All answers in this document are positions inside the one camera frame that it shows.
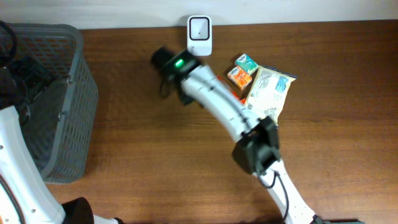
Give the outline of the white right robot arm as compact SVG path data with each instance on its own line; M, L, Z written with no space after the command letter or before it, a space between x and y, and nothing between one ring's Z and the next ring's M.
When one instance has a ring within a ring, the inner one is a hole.
M275 122L249 111L213 73L209 65L187 50L156 50L151 62L166 82L177 87L183 104L206 108L227 130L236 146L233 157L243 171L267 190L282 223L318 223L318 216L299 194L282 160Z

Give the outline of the teal tissue pack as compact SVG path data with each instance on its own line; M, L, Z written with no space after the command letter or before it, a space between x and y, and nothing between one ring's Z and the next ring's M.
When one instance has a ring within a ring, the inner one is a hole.
M258 64L247 54L239 56L234 64L241 67L247 74L252 75L257 69Z

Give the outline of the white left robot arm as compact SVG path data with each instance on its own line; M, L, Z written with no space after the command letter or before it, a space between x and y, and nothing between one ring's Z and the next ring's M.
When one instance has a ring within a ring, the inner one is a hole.
M83 177L97 104L78 29L1 23L2 223L119 223L48 189Z

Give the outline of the beige snack bag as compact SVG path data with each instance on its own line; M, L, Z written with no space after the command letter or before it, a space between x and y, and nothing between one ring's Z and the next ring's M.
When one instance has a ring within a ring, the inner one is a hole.
M278 126L288 90L296 76L271 67L259 66L254 83L246 97L245 107L260 118L270 117Z

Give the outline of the orange tissue pack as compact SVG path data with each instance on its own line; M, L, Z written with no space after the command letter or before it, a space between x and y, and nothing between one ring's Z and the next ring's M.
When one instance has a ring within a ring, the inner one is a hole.
M252 82L252 77L240 66L235 66L227 76L240 90L244 90Z

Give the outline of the red snack bag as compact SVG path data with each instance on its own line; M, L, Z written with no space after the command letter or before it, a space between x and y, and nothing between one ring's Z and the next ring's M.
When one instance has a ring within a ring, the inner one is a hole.
M246 98L241 98L219 75L216 78L228 89L228 91L242 104L245 104Z

